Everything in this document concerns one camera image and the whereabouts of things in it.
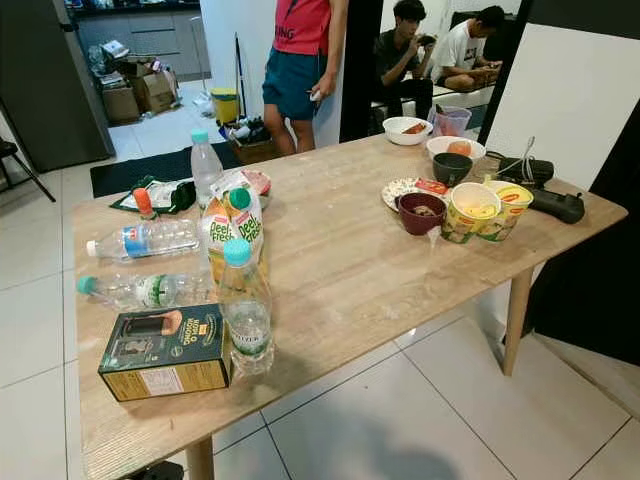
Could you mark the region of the black folding chair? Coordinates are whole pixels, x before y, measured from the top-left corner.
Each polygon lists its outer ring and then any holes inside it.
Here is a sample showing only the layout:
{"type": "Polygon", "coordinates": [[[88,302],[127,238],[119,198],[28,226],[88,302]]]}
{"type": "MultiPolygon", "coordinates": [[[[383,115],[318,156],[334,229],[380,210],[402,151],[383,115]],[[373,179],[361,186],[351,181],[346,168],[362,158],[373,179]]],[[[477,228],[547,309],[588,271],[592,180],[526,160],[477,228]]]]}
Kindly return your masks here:
{"type": "Polygon", "coordinates": [[[17,143],[8,140],[0,140],[0,172],[3,174],[5,182],[3,192],[9,191],[9,189],[13,189],[17,187],[19,183],[22,183],[22,180],[10,178],[8,169],[5,168],[6,160],[12,160],[13,164],[18,165],[18,168],[22,169],[24,174],[27,174],[26,180],[31,180],[31,182],[35,183],[38,189],[44,193],[47,200],[52,202],[52,204],[58,201],[55,196],[52,195],[50,189],[46,187],[46,184],[38,177],[38,174],[33,170],[32,166],[20,157],[17,143]]]}

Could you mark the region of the clear bottle blue label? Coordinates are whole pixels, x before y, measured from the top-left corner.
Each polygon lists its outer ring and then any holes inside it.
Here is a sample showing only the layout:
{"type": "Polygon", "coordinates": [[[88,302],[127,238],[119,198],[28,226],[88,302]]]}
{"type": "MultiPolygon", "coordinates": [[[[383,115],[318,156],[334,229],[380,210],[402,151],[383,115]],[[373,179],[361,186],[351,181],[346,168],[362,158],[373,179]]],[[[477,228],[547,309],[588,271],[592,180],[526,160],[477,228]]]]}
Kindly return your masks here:
{"type": "Polygon", "coordinates": [[[90,239],[84,251],[95,259],[118,262],[184,253],[200,247],[196,225],[191,220],[151,220],[110,230],[90,239]]]}

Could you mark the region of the small orange cap bottle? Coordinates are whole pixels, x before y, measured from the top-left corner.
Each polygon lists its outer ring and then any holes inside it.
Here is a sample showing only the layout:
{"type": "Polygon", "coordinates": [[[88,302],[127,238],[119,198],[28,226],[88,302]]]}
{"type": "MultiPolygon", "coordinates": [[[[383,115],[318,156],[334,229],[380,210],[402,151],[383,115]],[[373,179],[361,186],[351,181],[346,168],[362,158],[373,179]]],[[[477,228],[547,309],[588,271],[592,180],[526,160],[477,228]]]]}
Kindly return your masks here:
{"type": "Polygon", "coordinates": [[[146,188],[134,188],[132,189],[132,198],[140,218],[145,221],[155,220],[157,218],[157,212],[152,205],[150,193],[146,188]]]}

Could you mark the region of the dark green snack packet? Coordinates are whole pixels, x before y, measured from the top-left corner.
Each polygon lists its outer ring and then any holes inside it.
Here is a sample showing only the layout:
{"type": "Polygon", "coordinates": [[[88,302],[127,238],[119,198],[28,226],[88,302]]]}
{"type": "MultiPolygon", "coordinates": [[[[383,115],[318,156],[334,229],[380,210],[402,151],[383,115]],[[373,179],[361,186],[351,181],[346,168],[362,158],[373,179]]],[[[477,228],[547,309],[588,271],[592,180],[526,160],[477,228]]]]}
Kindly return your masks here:
{"type": "Polygon", "coordinates": [[[129,187],[124,195],[110,205],[111,209],[128,212],[140,211],[134,192],[145,189],[148,205],[156,214],[177,214],[187,210],[196,202],[195,182],[191,178],[159,180],[146,175],[140,182],[129,187]]]}

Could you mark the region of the Peel Fresh juice carton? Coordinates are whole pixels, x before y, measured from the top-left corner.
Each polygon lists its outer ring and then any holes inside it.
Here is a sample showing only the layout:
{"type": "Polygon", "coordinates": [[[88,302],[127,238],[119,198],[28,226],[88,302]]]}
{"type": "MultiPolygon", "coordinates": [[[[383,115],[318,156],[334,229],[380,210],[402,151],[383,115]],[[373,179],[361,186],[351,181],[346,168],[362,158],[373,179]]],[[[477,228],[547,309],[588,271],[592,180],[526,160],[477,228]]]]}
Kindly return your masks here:
{"type": "Polygon", "coordinates": [[[205,234],[207,256],[210,261],[211,278],[219,283],[227,268],[225,261],[225,243],[233,238],[241,238],[251,244],[252,262],[262,265],[264,256],[265,230],[262,220],[262,207],[259,196],[247,184],[230,187],[212,198],[202,216],[202,229],[205,234]]]}

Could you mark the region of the grey kitchen counter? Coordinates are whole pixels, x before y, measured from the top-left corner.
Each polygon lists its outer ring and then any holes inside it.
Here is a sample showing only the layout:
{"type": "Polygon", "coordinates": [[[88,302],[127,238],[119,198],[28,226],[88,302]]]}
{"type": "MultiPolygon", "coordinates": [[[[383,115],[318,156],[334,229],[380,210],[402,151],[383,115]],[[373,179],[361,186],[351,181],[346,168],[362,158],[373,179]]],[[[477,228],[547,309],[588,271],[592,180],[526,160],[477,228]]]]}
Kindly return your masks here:
{"type": "Polygon", "coordinates": [[[134,55],[156,56],[168,64],[179,81],[210,77],[204,23],[195,0],[83,0],[81,8],[68,6],[79,44],[86,52],[118,41],[134,55]]]}

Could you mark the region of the yellow waste bin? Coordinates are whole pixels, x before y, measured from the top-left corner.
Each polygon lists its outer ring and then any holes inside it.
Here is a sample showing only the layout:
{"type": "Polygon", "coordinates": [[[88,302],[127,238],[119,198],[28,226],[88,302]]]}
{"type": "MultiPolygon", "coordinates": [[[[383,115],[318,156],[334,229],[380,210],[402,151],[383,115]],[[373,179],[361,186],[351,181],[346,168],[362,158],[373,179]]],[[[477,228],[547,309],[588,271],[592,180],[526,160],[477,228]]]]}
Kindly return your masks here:
{"type": "Polygon", "coordinates": [[[241,99],[236,88],[216,87],[210,88],[212,101],[212,116],[219,125],[238,122],[241,116],[241,99]]]}

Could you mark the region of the red white carton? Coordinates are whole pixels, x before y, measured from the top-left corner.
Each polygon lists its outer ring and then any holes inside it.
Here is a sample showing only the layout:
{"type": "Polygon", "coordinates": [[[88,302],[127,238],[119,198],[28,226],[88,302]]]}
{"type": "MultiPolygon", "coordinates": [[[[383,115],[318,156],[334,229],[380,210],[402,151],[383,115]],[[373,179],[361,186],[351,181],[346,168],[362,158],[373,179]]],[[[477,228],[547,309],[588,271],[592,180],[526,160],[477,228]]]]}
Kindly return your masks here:
{"type": "Polygon", "coordinates": [[[234,188],[246,188],[253,193],[265,209],[269,205],[269,191],[271,187],[270,178],[260,170],[237,168],[224,173],[224,191],[234,188]]]}

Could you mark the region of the patterned plate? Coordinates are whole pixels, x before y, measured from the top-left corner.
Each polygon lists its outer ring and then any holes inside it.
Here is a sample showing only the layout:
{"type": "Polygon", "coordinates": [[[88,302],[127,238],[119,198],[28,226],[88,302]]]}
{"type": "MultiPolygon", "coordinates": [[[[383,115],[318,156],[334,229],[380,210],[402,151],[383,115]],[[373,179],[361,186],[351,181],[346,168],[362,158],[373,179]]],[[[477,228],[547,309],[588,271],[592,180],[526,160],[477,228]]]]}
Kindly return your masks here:
{"type": "Polygon", "coordinates": [[[398,197],[403,195],[407,195],[407,193],[419,193],[412,192],[411,182],[420,177],[404,177],[396,180],[390,180],[387,186],[384,186],[381,189],[381,200],[383,200],[384,204],[389,207],[392,211],[397,211],[397,200],[398,197]]]}

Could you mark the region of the maroon bowl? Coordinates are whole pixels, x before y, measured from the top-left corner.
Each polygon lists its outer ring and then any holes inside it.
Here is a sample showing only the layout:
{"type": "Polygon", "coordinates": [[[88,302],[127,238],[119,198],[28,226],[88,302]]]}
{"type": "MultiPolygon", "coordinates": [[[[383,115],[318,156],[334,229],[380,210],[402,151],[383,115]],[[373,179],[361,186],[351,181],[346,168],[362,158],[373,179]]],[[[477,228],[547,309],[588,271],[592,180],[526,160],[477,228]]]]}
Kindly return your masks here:
{"type": "Polygon", "coordinates": [[[404,230],[411,236],[425,236],[442,225],[445,218],[443,198],[430,193],[410,192],[396,198],[396,209],[404,230]]]}

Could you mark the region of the red snack packet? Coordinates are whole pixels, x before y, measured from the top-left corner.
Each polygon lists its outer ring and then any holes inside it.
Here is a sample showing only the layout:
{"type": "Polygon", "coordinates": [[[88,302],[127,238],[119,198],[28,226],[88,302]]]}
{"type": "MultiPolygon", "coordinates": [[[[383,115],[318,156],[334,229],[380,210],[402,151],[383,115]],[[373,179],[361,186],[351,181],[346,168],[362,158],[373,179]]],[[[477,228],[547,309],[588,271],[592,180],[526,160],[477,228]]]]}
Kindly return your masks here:
{"type": "Polygon", "coordinates": [[[426,193],[426,195],[434,195],[436,197],[443,197],[447,195],[448,187],[436,180],[429,180],[425,178],[417,178],[411,182],[411,191],[426,193]]]}

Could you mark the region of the seated person black shirt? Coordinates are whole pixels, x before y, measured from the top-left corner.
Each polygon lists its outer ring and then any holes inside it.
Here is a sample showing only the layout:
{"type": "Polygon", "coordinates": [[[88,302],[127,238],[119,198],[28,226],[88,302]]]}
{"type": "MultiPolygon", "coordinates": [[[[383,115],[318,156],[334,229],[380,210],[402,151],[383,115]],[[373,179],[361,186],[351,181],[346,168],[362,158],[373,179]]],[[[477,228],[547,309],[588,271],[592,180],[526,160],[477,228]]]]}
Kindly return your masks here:
{"type": "Polygon", "coordinates": [[[415,105],[413,115],[425,120],[433,97],[428,63],[436,41],[430,35],[419,35],[421,20],[426,17],[420,0],[399,0],[393,17],[394,27],[380,33],[372,47],[372,99],[387,108],[388,116],[402,116],[403,99],[411,99],[415,105]]]}

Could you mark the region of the dark green bowl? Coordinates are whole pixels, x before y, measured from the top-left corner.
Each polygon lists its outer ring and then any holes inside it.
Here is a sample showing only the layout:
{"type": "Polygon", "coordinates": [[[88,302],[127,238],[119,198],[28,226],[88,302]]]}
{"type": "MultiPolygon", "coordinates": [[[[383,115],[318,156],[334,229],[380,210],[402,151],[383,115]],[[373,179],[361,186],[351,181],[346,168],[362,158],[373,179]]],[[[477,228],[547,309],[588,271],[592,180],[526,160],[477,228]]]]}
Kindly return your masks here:
{"type": "Polygon", "coordinates": [[[452,188],[463,182],[474,165],[474,160],[468,155],[442,152],[431,157],[431,173],[435,182],[444,187],[452,188]]]}

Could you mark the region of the yellow noodle cup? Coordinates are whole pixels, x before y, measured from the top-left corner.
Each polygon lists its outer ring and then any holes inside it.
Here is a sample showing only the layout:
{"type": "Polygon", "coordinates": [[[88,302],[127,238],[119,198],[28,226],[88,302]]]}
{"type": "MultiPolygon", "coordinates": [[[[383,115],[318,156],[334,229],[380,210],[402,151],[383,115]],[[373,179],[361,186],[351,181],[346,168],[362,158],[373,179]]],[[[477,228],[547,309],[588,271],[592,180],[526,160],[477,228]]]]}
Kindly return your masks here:
{"type": "Polygon", "coordinates": [[[520,216],[529,210],[532,193],[506,180],[485,180],[484,186],[499,198],[500,211],[480,230],[479,236],[490,242],[506,241],[520,216]]]}
{"type": "Polygon", "coordinates": [[[449,189],[445,206],[442,238],[463,244],[499,214],[502,201],[493,189],[480,183],[465,182],[449,189]]]}

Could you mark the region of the black handheld device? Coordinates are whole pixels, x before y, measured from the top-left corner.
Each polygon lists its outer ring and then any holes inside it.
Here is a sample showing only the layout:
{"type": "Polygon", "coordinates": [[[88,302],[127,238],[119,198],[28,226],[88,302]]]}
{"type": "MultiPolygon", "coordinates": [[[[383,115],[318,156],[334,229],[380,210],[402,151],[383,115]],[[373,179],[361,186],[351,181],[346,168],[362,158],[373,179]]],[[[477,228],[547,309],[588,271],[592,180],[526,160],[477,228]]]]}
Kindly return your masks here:
{"type": "Polygon", "coordinates": [[[575,195],[561,195],[550,192],[547,189],[530,189],[532,201],[530,209],[547,212],[553,218],[566,224],[576,224],[585,216],[585,204],[582,201],[582,193],[575,195]]]}

